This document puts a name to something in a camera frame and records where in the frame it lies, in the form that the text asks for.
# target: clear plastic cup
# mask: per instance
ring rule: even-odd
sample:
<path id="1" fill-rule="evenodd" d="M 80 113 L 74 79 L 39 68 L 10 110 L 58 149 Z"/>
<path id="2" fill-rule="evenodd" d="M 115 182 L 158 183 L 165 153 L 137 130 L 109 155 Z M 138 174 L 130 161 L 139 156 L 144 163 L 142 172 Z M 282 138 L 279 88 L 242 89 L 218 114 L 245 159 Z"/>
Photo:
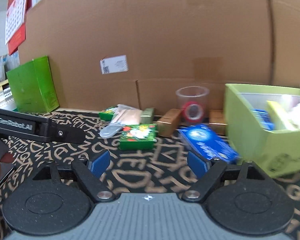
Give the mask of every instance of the clear plastic cup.
<path id="1" fill-rule="evenodd" d="M 178 107 L 188 125 L 202 123 L 204 117 L 208 116 L 209 92 L 205 87 L 185 87 L 176 91 Z"/>

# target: metal screw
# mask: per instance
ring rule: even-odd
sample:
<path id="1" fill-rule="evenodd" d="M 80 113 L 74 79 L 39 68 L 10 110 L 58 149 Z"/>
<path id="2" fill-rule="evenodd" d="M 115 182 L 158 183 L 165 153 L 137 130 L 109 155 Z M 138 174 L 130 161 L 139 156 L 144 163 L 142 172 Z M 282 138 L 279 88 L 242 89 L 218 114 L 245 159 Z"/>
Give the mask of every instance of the metal screw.
<path id="1" fill-rule="evenodd" d="M 195 199 L 200 197 L 200 193 L 198 191 L 195 190 L 188 190 L 185 192 L 185 195 L 187 198 L 191 198 L 191 199 Z"/>
<path id="2" fill-rule="evenodd" d="M 100 191 L 97 197 L 100 199 L 109 199 L 112 197 L 112 193 L 110 191 Z"/>

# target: qr code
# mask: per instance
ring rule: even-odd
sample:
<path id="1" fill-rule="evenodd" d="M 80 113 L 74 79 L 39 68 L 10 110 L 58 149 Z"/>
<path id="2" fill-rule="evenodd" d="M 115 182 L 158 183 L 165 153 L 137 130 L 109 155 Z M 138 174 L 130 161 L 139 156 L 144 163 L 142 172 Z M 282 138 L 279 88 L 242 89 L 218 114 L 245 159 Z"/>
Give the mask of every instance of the qr code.
<path id="1" fill-rule="evenodd" d="M 103 66 L 102 69 L 103 69 L 104 74 L 109 74 L 110 73 L 109 66 Z"/>

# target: white label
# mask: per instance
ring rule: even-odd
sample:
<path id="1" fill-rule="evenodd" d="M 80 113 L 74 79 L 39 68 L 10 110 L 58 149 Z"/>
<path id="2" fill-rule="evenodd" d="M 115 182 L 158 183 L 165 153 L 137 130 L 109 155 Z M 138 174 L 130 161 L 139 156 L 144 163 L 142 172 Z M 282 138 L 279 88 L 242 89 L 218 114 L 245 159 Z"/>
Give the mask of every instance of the white label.
<path id="1" fill-rule="evenodd" d="M 100 66 L 102 74 L 125 72 L 129 70 L 126 55 L 104 58 L 100 60 Z"/>

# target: orange brown box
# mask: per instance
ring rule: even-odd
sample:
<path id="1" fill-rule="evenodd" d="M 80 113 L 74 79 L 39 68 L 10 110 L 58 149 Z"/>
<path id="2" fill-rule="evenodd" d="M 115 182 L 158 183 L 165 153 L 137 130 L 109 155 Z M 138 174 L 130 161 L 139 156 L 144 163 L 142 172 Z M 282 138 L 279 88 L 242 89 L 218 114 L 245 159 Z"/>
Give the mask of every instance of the orange brown box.
<path id="1" fill-rule="evenodd" d="M 209 126 L 216 134 L 226 135 L 227 124 L 223 119 L 223 112 L 221 110 L 210 110 Z"/>
<path id="2" fill-rule="evenodd" d="M 181 121 L 181 110 L 170 109 L 157 121 L 158 134 L 163 137 L 170 137 Z"/>

